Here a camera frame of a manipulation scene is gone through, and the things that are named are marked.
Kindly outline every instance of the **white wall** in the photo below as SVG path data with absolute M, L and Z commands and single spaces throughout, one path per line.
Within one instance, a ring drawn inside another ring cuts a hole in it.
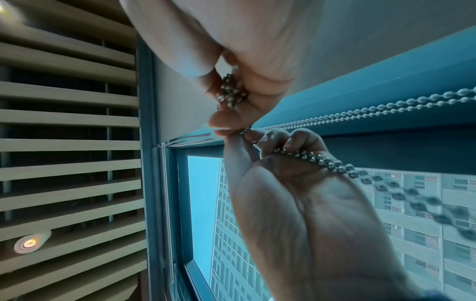
M 474 0 L 328 0 L 290 94 L 474 26 L 475 11 Z M 157 73 L 161 141 L 200 129 L 216 105 L 161 62 Z

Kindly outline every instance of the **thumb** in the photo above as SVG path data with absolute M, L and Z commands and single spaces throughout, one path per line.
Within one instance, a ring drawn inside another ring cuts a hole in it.
M 243 136 L 235 134 L 224 137 L 225 172 L 228 178 L 228 192 L 233 198 L 239 183 L 251 169 L 253 162 L 259 160 L 259 154 Z

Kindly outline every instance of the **hand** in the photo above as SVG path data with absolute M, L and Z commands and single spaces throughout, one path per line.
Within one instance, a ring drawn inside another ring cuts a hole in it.
M 258 141 L 260 157 L 250 141 Z M 407 277 L 354 180 L 293 156 L 333 158 L 307 129 L 249 130 L 225 138 L 225 168 L 244 242 L 274 298 L 411 300 Z
M 218 101 L 221 55 L 237 67 L 248 100 L 221 106 L 209 125 L 241 129 L 270 112 L 307 61 L 322 0 L 120 0 L 155 54 Z M 229 134 L 217 131 L 217 135 Z

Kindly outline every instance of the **sky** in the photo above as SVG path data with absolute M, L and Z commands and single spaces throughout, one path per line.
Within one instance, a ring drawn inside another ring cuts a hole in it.
M 193 258 L 210 285 L 220 159 L 189 157 Z

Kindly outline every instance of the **wooden slat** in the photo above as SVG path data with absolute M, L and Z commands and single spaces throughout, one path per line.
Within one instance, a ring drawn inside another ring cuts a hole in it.
M 142 230 L 145 230 L 144 217 L 134 216 L 82 231 L 53 236 L 39 250 L 33 253 L 21 255 L 9 248 L 0 253 L 0 275 Z
M 0 181 L 140 168 L 140 159 L 0 168 Z
M 34 291 L 24 301 L 76 301 L 146 268 L 143 250 Z
M 15 210 L 33 206 L 77 200 L 81 198 L 107 195 L 141 188 L 140 179 L 115 180 L 109 182 L 61 187 L 38 193 L 0 195 L 0 211 Z
M 45 51 L 0 43 L 0 63 L 9 67 L 135 86 L 135 71 Z
M 40 289 L 146 248 L 145 232 L 107 242 L 0 278 L 0 301 Z
M 137 97 L 0 81 L 0 97 L 75 105 L 139 108 Z
M 105 216 L 144 208 L 142 197 L 131 197 L 24 220 L 14 220 L 0 227 L 0 241 L 41 233 L 47 230 L 78 224 Z
M 139 127 L 139 118 L 0 109 L 0 123 Z
M 140 150 L 140 141 L 1 139 L 0 152 Z
M 35 48 L 69 57 L 135 69 L 133 55 L 80 40 L 72 39 L 23 24 L 0 23 L 3 42 Z
M 60 0 L 71 6 L 78 7 L 106 17 L 108 19 L 130 25 L 129 18 L 122 9 L 119 0 Z
M 127 301 L 137 287 L 137 275 L 121 280 L 79 301 Z
M 44 24 L 135 48 L 134 28 L 55 0 L 9 0 L 28 18 Z

